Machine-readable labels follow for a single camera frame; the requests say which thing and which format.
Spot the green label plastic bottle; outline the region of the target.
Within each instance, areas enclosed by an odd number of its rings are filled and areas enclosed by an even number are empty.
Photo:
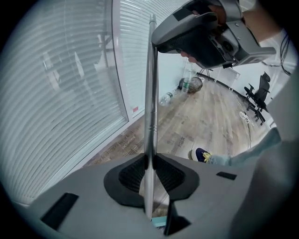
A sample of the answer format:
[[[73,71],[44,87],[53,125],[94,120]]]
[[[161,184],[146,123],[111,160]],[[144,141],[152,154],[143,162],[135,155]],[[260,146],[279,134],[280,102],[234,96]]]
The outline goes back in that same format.
[[[185,77],[183,80],[183,84],[182,84],[182,89],[181,91],[183,93],[188,93],[189,91],[189,86],[190,86],[190,82],[191,82],[191,78],[190,77]]]

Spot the person's right hand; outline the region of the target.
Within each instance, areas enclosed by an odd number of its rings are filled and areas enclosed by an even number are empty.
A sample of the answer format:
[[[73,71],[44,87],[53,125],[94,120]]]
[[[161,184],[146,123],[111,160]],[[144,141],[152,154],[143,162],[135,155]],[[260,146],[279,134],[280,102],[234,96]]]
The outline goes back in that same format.
[[[226,14],[225,14],[224,8],[221,6],[216,6],[216,5],[209,5],[208,7],[212,12],[216,13],[217,19],[218,19],[218,25],[219,26],[224,25],[226,23]],[[181,51],[180,54],[182,57],[187,57],[188,61],[191,63],[198,62],[193,56],[191,56],[183,51]]]

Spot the teal floor squeegee mop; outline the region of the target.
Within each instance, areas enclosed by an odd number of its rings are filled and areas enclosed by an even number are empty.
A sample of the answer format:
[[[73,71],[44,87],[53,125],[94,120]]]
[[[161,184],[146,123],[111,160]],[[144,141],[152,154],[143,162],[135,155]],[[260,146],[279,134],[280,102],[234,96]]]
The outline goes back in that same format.
[[[149,39],[147,53],[145,111],[144,111],[144,205],[145,214],[152,220],[154,203],[155,167],[157,154],[157,127],[158,127],[158,52],[152,44],[152,34],[157,27],[155,14],[149,17]]]

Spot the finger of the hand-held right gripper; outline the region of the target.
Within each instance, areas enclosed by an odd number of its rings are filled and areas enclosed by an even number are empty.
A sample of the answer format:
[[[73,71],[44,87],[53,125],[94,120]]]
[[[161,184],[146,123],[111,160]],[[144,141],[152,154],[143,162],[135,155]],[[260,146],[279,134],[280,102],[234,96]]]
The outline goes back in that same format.
[[[225,63],[219,50],[209,39],[213,23],[163,22],[158,26],[158,52],[193,56],[200,67],[212,69]]]
[[[190,0],[169,15],[153,32],[152,44],[159,52],[197,52],[209,44],[209,34],[218,25],[217,13],[206,0]]]

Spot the person's right shoe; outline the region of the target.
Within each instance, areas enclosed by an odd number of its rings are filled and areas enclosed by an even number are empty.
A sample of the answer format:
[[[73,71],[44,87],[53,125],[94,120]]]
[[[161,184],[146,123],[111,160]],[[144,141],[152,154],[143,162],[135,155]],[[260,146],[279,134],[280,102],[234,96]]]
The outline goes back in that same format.
[[[194,161],[208,163],[210,158],[211,154],[202,148],[191,150],[191,159]]]

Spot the black office chair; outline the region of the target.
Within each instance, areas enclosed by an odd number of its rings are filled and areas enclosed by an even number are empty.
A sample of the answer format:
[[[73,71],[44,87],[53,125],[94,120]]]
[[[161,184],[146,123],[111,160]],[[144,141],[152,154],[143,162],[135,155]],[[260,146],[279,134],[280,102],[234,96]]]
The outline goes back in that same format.
[[[261,120],[261,126],[265,122],[262,111],[265,110],[266,112],[268,112],[265,100],[267,94],[270,93],[270,80],[270,76],[266,72],[264,72],[264,74],[260,76],[259,88],[255,93],[253,92],[255,88],[251,84],[249,84],[250,88],[244,87],[247,96],[246,101],[248,102],[246,110],[252,110],[255,113],[255,122]]]

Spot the person's blue jeans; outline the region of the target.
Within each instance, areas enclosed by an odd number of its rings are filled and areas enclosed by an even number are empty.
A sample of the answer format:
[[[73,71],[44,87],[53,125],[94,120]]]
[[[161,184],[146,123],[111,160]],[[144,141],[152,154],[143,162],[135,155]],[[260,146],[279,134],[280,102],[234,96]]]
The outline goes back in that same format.
[[[239,153],[235,156],[229,155],[211,155],[207,160],[207,164],[221,165],[226,167],[243,167],[247,165],[255,165],[261,158],[264,162],[272,164],[277,163],[278,156],[275,155],[278,145],[281,144],[281,137],[278,129],[272,128],[264,138],[254,147]]]

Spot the dark fabric bag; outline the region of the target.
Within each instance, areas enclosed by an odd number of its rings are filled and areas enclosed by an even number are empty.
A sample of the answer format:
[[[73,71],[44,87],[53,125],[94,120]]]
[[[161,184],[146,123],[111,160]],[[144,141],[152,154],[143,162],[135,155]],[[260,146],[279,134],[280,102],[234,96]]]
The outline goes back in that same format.
[[[181,78],[178,89],[182,90],[183,83],[185,82],[185,78]],[[189,83],[189,88],[188,88],[188,93],[196,93],[201,90],[203,86],[204,78],[203,77],[192,77],[190,83]]]

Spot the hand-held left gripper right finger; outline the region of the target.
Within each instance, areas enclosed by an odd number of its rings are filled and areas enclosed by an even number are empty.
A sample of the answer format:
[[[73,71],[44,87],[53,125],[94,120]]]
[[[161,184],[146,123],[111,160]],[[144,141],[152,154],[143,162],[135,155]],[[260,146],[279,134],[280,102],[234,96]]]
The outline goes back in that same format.
[[[156,173],[169,197],[164,239],[248,239],[247,197],[254,166],[222,166],[157,154]]]

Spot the clear plastic bottle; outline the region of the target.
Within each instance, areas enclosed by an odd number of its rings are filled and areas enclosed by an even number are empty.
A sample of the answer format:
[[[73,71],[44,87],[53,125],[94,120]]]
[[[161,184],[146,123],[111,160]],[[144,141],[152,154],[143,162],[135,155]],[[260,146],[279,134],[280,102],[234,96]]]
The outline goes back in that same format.
[[[177,90],[172,90],[170,92],[167,92],[165,95],[163,95],[159,101],[160,106],[168,106],[172,100],[172,98],[177,94]]]

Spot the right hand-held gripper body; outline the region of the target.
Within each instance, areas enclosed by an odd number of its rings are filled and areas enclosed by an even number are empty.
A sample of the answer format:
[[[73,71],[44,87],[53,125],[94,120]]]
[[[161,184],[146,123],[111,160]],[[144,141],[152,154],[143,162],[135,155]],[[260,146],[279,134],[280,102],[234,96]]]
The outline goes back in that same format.
[[[276,54],[274,47],[262,47],[243,22],[238,0],[209,0],[210,5],[222,7],[226,22],[214,29],[209,39],[219,50],[224,68],[261,62]]]

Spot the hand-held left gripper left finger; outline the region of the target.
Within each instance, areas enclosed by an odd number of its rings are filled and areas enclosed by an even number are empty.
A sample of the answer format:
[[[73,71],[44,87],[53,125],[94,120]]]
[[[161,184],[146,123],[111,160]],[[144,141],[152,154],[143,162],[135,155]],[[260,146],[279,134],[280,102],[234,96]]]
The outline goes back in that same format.
[[[152,239],[143,176],[143,154],[79,169],[30,205],[32,223],[46,239]]]

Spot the person's right forearm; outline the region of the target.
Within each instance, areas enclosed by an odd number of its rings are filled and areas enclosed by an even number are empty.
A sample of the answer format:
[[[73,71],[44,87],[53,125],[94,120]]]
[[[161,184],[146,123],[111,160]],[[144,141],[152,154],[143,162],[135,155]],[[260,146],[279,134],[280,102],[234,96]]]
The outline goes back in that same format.
[[[246,27],[258,42],[273,38],[283,31],[283,27],[274,20],[258,0],[255,0],[253,7],[244,11],[242,15]]]

